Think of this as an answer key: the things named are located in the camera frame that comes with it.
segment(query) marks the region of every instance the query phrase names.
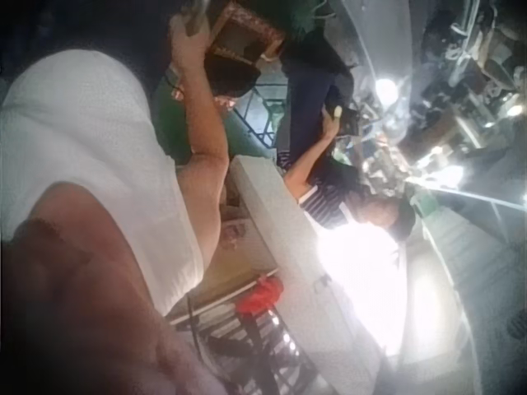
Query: raised arm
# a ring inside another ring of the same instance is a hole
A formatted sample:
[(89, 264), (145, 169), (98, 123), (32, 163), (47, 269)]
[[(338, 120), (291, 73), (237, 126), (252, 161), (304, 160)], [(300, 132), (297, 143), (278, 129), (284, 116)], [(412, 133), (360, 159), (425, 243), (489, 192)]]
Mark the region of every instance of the raised arm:
[(172, 58), (184, 87), (184, 105), (192, 156), (178, 173), (189, 219), (207, 266), (220, 235), (220, 194), (229, 166), (227, 140), (203, 66), (208, 26), (188, 37), (180, 16), (170, 22)]
[(312, 186), (308, 183), (311, 170), (315, 162), (326, 151), (329, 144), (337, 136), (340, 128), (340, 116), (342, 109), (335, 109), (334, 117), (328, 114), (326, 109), (322, 109), (322, 137), (304, 155), (302, 155), (284, 175), (284, 183), (291, 195), (298, 201), (304, 196)]

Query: white t-shirt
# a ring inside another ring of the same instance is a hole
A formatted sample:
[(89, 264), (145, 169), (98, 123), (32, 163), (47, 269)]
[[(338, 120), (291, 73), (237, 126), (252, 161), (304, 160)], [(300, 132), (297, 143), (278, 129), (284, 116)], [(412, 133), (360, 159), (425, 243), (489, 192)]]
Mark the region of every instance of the white t-shirt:
[(40, 60), (9, 90), (0, 133), (3, 239), (47, 188), (69, 182), (114, 218), (161, 314), (201, 281), (174, 161), (157, 143), (140, 82), (123, 64), (84, 50)]

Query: man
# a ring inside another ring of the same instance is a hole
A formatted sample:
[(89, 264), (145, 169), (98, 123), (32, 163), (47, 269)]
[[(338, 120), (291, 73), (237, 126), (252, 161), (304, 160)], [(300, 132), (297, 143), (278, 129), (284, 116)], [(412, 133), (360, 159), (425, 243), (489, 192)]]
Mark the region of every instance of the man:
[[(320, 59), (331, 62), (323, 64)], [(415, 223), (408, 201), (372, 196), (361, 185), (356, 168), (330, 155), (329, 148), (341, 128), (342, 110), (338, 117), (321, 110), (325, 105), (343, 105), (334, 85), (336, 76), (344, 73), (339, 62), (317, 31), (283, 54), (288, 114), (277, 134), (277, 164), (286, 171), (284, 182), (292, 196), (323, 227), (370, 222), (386, 229), (395, 241), (403, 241)]]
[(226, 393), (163, 319), (211, 260), (228, 166), (203, 69), (208, 28), (187, 37), (176, 17), (171, 37), (194, 153), (177, 180), (133, 67), (63, 51), (7, 94), (5, 392)]

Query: dark cap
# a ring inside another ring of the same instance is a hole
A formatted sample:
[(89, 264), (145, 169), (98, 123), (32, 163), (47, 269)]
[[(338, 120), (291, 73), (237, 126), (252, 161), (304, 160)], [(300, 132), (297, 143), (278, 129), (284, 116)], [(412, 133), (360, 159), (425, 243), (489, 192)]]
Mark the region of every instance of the dark cap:
[(401, 199), (399, 215), (395, 223), (388, 228), (388, 233), (398, 243), (405, 241), (415, 225), (415, 211), (406, 198)]

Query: hand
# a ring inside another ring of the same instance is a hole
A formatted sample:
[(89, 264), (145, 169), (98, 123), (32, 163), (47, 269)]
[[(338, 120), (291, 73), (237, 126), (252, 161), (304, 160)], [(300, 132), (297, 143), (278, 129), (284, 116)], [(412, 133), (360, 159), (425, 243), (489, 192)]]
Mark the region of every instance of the hand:
[(339, 105), (335, 107), (333, 117), (329, 115), (328, 110), (322, 108), (322, 139), (326, 141), (332, 141), (340, 130), (340, 117), (343, 113), (342, 107)]
[(201, 25), (199, 32), (191, 37), (187, 36), (185, 22), (186, 20), (181, 15), (170, 19), (172, 63), (183, 74), (196, 67), (203, 68), (209, 37), (207, 20)]

